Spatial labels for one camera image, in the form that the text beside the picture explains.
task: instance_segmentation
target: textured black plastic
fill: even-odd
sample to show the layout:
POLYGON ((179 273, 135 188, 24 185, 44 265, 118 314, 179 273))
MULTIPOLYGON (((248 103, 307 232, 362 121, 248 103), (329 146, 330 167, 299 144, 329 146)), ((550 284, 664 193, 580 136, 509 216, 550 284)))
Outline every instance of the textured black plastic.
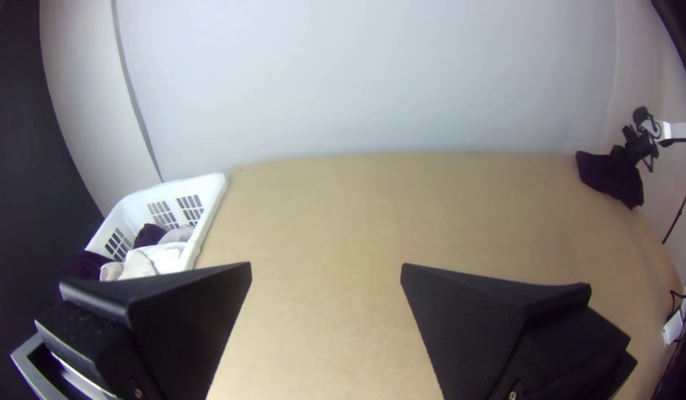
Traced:
MULTIPOLYGON (((502 374, 513 364, 510 361, 521 337, 534 329, 536 334, 526 340, 525 356, 517 360, 523 365, 516 367, 518 371, 528 370, 528 380, 522 383, 535 385, 533 389, 553 383, 562 378, 559 374, 585 365, 589 359, 574 352, 573 340, 578 337, 571 335, 570 340, 557 345, 564 340, 557 333, 566 333, 566 327, 561 324, 549 330, 544 325, 569 315, 576 315, 568 324, 570 329, 605 321, 587 309, 591 294, 588 284, 522 284, 414 264, 402 266, 401 284, 446 399, 488 399, 491 393, 507 396, 506 389, 523 376, 502 379, 502 374), (494 392, 499 384, 504 387, 494 392)), ((595 350, 607 338, 616 337, 616 346, 623 351, 629 338, 609 322, 600 326, 604 330, 597 337, 581 340, 578 348, 595 350)))
POLYGON ((166 399, 204 399, 252 281, 248 262, 115 282, 65 278, 61 295, 127 327, 166 399))

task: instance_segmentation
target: black cloth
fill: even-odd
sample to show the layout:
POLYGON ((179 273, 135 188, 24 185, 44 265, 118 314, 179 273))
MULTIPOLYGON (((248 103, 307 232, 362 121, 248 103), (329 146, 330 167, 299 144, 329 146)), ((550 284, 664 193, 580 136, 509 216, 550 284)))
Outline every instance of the black cloth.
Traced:
POLYGON ((645 203, 642 177, 634 164, 615 155, 602 155, 579 151, 575 154, 580 180, 600 193, 620 200, 630 210, 645 203))
POLYGON ((133 242, 133 248, 137 249, 138 247, 153 246, 154 244, 158 244, 160 239, 165 236, 165 233, 167 233, 167 231, 158 225, 146 224, 143 226, 140 232, 138 232, 136 240, 133 242))

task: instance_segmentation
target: black curtain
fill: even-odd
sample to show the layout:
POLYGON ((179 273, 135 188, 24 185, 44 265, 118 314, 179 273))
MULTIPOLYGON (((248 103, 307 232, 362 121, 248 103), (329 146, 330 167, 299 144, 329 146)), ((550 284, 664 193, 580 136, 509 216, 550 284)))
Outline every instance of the black curtain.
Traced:
POLYGON ((60 272, 103 217, 52 107, 37 0, 0 0, 0 399, 34 399, 10 353, 56 299, 60 272))

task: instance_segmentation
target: dark purple cloth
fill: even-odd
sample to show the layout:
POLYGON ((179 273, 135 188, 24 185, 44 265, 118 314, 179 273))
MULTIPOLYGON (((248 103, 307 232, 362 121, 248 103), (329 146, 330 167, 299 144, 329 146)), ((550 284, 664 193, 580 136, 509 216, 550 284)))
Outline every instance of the dark purple cloth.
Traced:
POLYGON ((587 186, 620 200, 630 210, 645 203, 642 177, 634 165, 584 151, 577 152, 575 160, 580 180, 587 186))
POLYGON ((101 254, 83 250, 74 258, 69 267, 65 270, 64 275, 98 281, 101 266, 108 262, 113 262, 113 260, 104 257, 101 254))
POLYGON ((167 231, 158 225, 146 224, 143 226, 143 229, 138 232, 136 240, 133 242, 133 248, 137 249, 138 247, 158 244, 160 239, 165 236, 165 233, 167 233, 167 231))

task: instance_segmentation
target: black cable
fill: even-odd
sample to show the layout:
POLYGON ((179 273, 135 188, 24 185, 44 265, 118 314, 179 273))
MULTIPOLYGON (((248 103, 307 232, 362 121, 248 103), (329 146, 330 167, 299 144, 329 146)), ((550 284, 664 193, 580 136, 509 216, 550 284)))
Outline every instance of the black cable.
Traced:
MULTIPOLYGON (((686 299, 686 294, 682 295, 680 293, 677 293, 674 290, 669 290, 669 293, 671 293, 671 308, 669 311, 669 315, 667 316, 667 322, 669 322, 669 320, 671 319, 671 316, 674 315, 674 307, 676 306, 676 304, 674 303, 674 299, 676 299, 677 297, 680 299, 686 299)), ((684 321, 684 317, 682 316, 682 304, 681 303, 679 303, 679 318, 682 319, 682 322, 684 321)))
POLYGON ((671 227, 669 227, 669 231, 667 232, 667 235, 664 236, 664 240, 662 240, 662 244, 667 243, 667 239, 669 239, 669 235, 671 235, 671 231, 674 230, 674 226, 676 226, 676 222, 679 220, 679 217, 682 216, 682 213, 684 212, 684 206, 686 205, 686 196, 684 196, 684 201, 682 202, 682 206, 679 208, 679 212, 676 213, 676 217, 674 217, 674 222, 671 223, 671 227))

